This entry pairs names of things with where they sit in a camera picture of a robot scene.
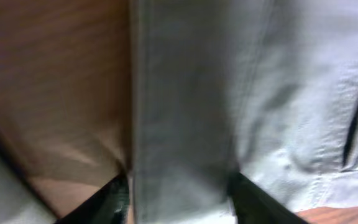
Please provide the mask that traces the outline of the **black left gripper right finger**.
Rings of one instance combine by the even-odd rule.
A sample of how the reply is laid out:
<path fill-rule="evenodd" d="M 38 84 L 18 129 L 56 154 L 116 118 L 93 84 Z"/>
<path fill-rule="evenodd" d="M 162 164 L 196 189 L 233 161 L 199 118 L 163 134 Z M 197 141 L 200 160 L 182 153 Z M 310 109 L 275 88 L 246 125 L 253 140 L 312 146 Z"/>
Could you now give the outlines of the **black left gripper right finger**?
<path fill-rule="evenodd" d="M 231 175 L 228 195 L 238 224 L 308 224 L 239 172 Z"/>

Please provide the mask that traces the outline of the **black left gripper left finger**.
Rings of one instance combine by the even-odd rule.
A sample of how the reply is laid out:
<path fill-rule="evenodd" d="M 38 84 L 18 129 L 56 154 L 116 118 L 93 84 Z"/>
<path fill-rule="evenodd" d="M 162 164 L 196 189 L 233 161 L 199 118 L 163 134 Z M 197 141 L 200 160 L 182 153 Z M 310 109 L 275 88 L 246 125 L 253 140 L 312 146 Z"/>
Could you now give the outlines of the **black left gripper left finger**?
<path fill-rule="evenodd" d="M 125 224 L 129 203 L 127 176 L 119 174 L 55 224 Z"/>

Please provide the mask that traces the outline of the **grey shorts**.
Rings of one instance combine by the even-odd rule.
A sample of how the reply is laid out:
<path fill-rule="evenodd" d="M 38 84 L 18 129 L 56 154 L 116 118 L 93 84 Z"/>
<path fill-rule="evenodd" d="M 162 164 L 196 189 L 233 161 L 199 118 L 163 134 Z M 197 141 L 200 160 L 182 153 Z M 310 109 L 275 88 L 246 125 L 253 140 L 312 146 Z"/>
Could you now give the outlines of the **grey shorts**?
<path fill-rule="evenodd" d="M 133 1 L 136 223 L 358 207 L 358 0 Z"/>

